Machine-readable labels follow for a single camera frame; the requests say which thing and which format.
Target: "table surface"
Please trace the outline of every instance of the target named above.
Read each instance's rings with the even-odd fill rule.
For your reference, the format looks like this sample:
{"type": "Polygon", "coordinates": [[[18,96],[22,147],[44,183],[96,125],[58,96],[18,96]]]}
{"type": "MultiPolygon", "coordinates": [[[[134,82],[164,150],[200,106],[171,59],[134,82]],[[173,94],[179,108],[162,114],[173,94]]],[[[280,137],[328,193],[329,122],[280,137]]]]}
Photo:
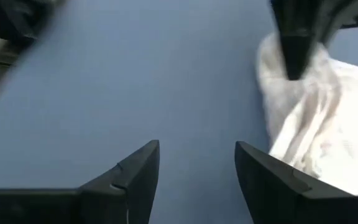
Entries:
{"type": "MultiPolygon", "coordinates": [[[[260,0],[70,0],[0,86],[0,187],[76,187],[161,142],[151,224],[252,223],[234,143],[267,150],[260,0]]],[[[332,55],[358,65],[358,29],[332,55]]]]}

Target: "blue table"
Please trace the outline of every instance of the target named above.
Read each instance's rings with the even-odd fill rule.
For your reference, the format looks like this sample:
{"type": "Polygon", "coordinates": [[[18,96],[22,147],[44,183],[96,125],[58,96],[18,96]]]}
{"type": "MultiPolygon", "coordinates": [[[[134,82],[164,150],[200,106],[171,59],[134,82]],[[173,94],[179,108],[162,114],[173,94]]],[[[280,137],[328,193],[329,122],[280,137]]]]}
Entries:
{"type": "MultiPolygon", "coordinates": [[[[252,223],[234,143],[267,150],[260,0],[71,0],[0,86],[0,187],[77,187],[161,140],[151,224],[252,223]]],[[[358,32],[333,55],[358,64],[358,32]]]]}

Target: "white cloth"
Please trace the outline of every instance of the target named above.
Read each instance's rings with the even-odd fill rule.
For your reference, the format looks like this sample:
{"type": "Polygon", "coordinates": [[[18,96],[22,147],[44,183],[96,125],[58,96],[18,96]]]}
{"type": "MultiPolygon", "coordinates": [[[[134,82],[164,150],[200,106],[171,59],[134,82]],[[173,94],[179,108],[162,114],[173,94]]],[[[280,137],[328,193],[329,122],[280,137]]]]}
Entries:
{"type": "Polygon", "coordinates": [[[358,67],[329,57],[320,45],[303,75],[289,81],[277,36],[257,56],[269,154],[358,195],[358,67]]]}

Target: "crumpled fabric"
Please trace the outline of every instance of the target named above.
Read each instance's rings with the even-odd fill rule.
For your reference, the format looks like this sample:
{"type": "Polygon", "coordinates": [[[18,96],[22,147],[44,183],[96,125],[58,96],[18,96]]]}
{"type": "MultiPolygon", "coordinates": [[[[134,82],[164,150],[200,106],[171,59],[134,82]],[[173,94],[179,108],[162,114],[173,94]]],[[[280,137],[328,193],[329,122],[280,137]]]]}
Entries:
{"type": "Polygon", "coordinates": [[[331,59],[319,45],[303,78],[287,80],[278,37],[257,55],[272,147],[269,154],[358,195],[358,67],[331,59]]]}

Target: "blue surface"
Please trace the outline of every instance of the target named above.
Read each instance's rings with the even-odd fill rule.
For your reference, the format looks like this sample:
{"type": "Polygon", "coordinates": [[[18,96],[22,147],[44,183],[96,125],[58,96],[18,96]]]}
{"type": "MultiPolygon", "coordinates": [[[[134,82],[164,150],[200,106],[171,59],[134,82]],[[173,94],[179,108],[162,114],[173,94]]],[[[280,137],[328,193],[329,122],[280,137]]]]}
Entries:
{"type": "MultiPolygon", "coordinates": [[[[254,60],[269,10],[69,1],[0,89],[0,187],[79,186],[159,139],[151,224],[252,223],[234,143],[268,148],[254,60]]],[[[334,55],[358,60],[343,47],[357,39],[341,34],[334,55]]]]}

